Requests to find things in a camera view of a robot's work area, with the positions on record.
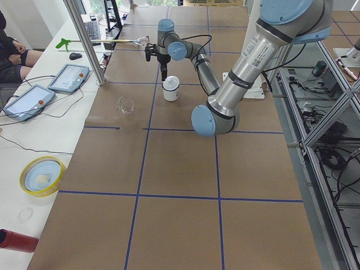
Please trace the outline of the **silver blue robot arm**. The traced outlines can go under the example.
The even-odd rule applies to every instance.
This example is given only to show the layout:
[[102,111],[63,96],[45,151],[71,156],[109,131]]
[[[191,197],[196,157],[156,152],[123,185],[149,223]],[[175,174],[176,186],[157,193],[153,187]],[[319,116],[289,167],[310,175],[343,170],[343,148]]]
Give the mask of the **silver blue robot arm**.
[[223,83],[203,46],[181,39],[171,19],[158,22],[155,55],[189,59],[205,88],[206,103],[191,114],[192,127],[201,136],[227,134],[238,126],[238,103],[282,46],[321,41],[330,35],[332,1],[260,1],[258,7],[255,32]]

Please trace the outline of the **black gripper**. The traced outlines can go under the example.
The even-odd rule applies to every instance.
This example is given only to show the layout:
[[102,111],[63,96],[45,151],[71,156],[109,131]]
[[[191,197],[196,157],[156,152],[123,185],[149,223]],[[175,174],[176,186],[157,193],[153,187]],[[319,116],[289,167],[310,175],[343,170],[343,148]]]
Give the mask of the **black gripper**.
[[170,56],[157,52],[157,61],[161,64],[161,80],[165,81],[168,77],[167,64],[170,62]]

